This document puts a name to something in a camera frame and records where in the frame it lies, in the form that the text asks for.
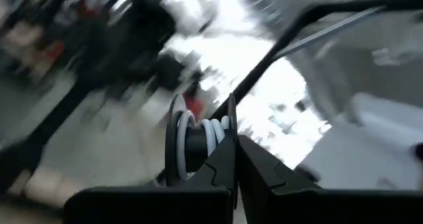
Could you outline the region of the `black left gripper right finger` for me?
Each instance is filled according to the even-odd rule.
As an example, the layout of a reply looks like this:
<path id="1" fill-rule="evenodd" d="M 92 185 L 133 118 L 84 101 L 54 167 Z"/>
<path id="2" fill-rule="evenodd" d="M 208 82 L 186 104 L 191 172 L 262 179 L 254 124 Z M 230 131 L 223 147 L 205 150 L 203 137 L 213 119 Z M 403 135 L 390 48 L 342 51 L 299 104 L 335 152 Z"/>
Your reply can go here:
<path id="1" fill-rule="evenodd" d="M 248 224 L 423 224 L 423 194 L 324 189 L 245 135 L 237 176 Z"/>

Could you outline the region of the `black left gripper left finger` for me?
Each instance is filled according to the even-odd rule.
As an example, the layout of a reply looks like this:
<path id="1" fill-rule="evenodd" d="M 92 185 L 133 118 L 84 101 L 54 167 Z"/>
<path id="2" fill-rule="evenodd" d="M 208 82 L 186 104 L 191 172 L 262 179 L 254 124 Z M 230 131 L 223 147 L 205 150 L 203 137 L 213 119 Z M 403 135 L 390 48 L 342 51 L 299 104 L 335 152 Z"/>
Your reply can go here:
<path id="1" fill-rule="evenodd" d="M 175 186 L 96 187 L 65 203 L 63 224 L 232 224 L 236 144 L 226 137 L 191 178 Z"/>

